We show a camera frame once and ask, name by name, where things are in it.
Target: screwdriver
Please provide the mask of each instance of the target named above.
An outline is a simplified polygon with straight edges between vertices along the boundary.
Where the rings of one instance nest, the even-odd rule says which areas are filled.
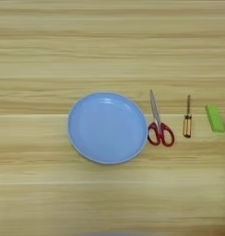
[[[184,117],[184,130],[183,130],[183,134],[185,137],[191,137],[192,114],[190,112],[190,106],[191,106],[191,96],[188,95],[187,114]]]

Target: scissor blade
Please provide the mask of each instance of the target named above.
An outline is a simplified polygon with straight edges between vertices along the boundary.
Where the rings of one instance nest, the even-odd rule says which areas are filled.
[[[158,105],[156,102],[156,98],[153,94],[153,90],[150,91],[150,101],[151,101],[151,106],[152,106],[152,111],[153,111],[153,117],[155,120],[157,120],[157,122],[160,126],[160,114],[159,114],[159,109],[158,109]]]

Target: red scissor handle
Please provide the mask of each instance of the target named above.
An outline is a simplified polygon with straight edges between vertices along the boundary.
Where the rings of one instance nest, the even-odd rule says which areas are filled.
[[[155,132],[155,137],[156,137],[155,141],[153,141],[149,136],[149,131],[150,130],[153,130]],[[171,136],[171,141],[170,142],[167,142],[167,140],[165,138],[166,133],[169,133],[170,136]],[[152,144],[154,146],[158,146],[161,142],[165,147],[171,147],[175,142],[175,136],[174,136],[174,133],[171,130],[171,128],[168,127],[165,123],[160,124],[160,131],[159,131],[158,125],[155,122],[153,122],[148,127],[148,141],[149,141],[150,144]]]
[[[155,133],[155,137],[156,137],[156,140],[153,141],[151,138],[150,138],[150,135],[149,135],[149,131],[150,130],[153,130],[154,133]],[[160,131],[159,131],[159,128],[157,126],[157,124],[155,122],[153,122],[149,127],[148,127],[148,142],[151,144],[151,145],[154,145],[154,146],[158,146],[160,144]]]

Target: scissors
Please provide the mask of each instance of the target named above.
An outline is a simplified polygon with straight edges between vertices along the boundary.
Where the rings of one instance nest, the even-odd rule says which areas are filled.
[[[168,127],[165,123],[161,122],[158,105],[152,90],[150,91],[150,101],[151,101],[154,121],[148,127],[148,141],[151,145],[154,146],[158,146],[160,143],[162,143],[165,147],[171,147],[175,142],[175,136],[171,128]],[[155,137],[157,139],[155,141],[152,140],[149,136],[149,131],[151,130],[155,132]],[[170,141],[167,141],[167,139],[165,138],[165,134],[171,137]]]

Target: wooden table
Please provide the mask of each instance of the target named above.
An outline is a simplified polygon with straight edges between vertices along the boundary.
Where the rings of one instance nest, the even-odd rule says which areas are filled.
[[[80,97],[119,92],[151,120],[150,89],[174,147],[116,166],[71,147]],[[225,235],[225,134],[208,103],[225,117],[225,1],[0,1],[0,236]]]

